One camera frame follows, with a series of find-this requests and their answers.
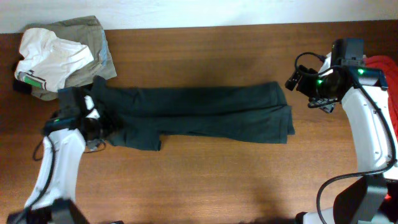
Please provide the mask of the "dark green t-shirt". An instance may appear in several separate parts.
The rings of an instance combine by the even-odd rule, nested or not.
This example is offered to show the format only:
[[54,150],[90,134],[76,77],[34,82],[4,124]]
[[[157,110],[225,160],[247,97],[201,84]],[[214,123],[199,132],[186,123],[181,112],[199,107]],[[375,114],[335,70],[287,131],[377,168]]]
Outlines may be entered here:
[[276,82],[201,88],[115,88],[96,77],[90,95],[115,130],[114,146],[159,151],[162,135],[285,144],[295,133],[292,108]]

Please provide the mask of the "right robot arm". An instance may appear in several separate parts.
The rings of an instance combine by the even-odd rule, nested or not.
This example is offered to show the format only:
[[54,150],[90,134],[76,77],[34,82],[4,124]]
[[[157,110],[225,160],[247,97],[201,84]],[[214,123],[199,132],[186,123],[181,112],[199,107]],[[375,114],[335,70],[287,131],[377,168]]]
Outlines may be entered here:
[[388,108],[384,72],[364,61],[362,39],[337,39],[319,71],[295,64],[285,87],[308,97],[309,108],[331,113],[341,103],[351,126],[358,171],[319,188],[316,212],[296,223],[397,223],[397,139]]

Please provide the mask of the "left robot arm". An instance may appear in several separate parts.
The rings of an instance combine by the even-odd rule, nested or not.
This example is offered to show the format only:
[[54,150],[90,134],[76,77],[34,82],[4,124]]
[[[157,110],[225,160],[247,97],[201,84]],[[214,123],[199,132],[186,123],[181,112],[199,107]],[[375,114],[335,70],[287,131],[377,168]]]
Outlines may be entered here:
[[88,90],[58,91],[59,110],[42,129],[44,153],[35,187],[8,223],[88,223],[75,204],[80,160],[104,143],[105,127]]

